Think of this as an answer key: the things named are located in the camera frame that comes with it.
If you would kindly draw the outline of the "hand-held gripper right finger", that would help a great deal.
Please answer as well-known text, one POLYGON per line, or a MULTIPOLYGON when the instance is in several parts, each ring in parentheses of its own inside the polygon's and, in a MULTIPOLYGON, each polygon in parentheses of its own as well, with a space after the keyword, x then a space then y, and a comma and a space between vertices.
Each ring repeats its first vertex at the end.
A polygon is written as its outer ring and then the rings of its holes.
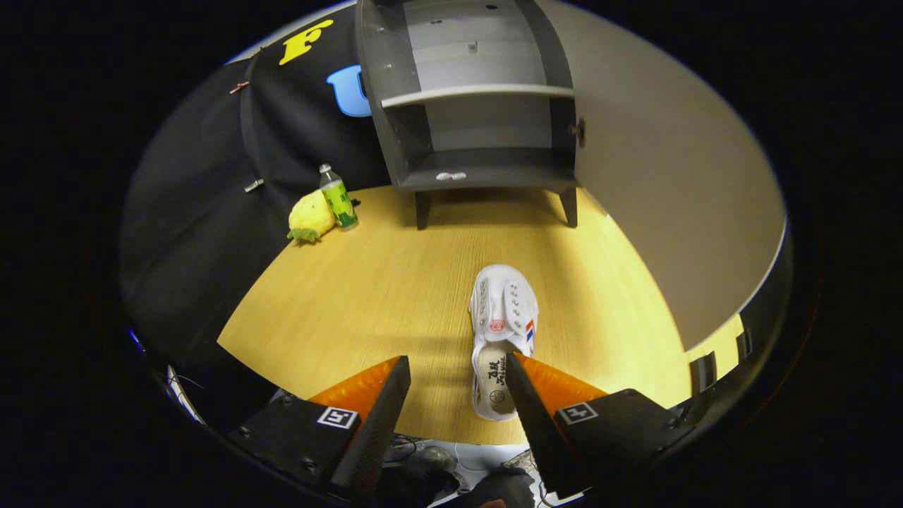
POLYGON ((607 393, 518 351, 506 367, 538 473, 561 498, 625 490, 696 429, 635 389, 607 393))

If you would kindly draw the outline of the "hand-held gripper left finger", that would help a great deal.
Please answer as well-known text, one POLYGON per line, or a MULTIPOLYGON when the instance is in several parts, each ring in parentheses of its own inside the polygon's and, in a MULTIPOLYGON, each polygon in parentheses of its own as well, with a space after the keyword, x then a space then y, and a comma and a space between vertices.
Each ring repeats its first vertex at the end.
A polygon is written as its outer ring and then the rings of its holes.
POLYGON ((369 498, 411 383, 406 355, 381 361, 310 399, 284 396, 228 441, 262 470, 314 498, 369 498))

